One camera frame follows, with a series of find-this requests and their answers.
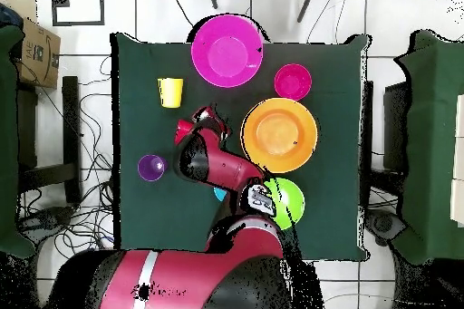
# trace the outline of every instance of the orange plate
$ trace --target orange plate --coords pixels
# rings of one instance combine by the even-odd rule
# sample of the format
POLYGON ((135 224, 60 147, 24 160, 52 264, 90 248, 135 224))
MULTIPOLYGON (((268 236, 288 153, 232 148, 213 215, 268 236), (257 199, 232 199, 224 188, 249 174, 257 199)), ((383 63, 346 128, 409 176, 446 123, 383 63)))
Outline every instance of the orange plate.
POLYGON ((251 161, 272 173, 300 168, 313 154, 317 127, 301 103, 286 98, 261 101, 245 117, 242 149, 251 161))

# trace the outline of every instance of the green bowl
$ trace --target green bowl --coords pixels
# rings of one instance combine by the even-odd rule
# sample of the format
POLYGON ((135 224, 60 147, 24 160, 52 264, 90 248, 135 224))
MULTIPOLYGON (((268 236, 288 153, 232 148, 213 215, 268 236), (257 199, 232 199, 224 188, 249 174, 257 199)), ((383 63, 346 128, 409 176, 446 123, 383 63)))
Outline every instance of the green bowl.
POLYGON ((296 224, 305 212, 305 196, 301 189, 289 179, 275 178, 265 182, 272 194, 275 203, 276 217, 275 222, 282 230, 292 226, 290 216, 296 224))

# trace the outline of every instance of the small pink bowl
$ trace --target small pink bowl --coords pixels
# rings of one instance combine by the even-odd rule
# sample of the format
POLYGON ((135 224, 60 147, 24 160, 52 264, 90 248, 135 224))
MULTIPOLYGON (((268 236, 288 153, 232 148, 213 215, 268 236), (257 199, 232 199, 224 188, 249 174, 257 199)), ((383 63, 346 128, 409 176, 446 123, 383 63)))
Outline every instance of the small pink bowl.
POLYGON ((275 75, 274 87, 280 97, 298 101, 308 94, 311 82, 311 74, 303 65, 289 63, 275 75))

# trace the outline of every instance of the magenta bowl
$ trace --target magenta bowl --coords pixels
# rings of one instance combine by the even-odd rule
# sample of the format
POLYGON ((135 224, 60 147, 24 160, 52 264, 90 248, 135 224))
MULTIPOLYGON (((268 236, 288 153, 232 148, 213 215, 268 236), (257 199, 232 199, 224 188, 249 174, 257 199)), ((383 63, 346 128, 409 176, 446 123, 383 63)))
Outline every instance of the magenta bowl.
POLYGON ((289 63, 279 69, 274 78, 275 91, 280 97, 301 100, 311 89, 311 74, 303 65, 289 63))
POLYGON ((247 20, 224 14, 198 29, 191 55, 195 68, 207 82, 233 88, 256 74, 263 60, 263 42, 247 20))

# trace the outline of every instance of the dark green tablecloth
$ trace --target dark green tablecloth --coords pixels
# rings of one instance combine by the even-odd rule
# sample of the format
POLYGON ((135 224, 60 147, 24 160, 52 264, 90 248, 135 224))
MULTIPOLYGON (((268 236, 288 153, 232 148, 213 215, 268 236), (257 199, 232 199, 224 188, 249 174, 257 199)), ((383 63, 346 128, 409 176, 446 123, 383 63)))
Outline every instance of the dark green tablecloth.
POLYGON ((464 259, 464 228, 450 219, 458 95, 464 94, 464 43, 417 32, 397 59, 412 90, 407 116, 409 174, 402 217, 408 228, 393 244, 410 263, 464 259))
POLYGON ((18 200, 18 75, 9 56, 11 48, 23 37, 16 26, 0 28, 0 251, 25 258, 33 255, 35 249, 32 242, 17 232, 15 225, 18 200))
POLYGON ((121 121, 121 246, 203 250, 219 207, 213 189, 179 179, 172 170, 178 119, 212 101, 228 118, 233 135, 227 149, 243 155, 240 125, 263 99, 276 97, 274 76, 286 63, 306 66, 313 87, 302 103, 314 115, 319 141, 299 170, 283 177, 304 192, 306 208, 296 225, 300 248, 308 259, 362 260, 357 246, 359 198, 358 135, 361 107, 361 50, 368 37, 343 45, 265 44, 256 76, 234 89, 204 81, 190 57, 190 44, 137 43, 117 34, 121 121), (160 106, 157 78, 185 80, 179 109, 160 106), (141 180, 139 159, 149 153, 170 168, 155 183, 141 180))

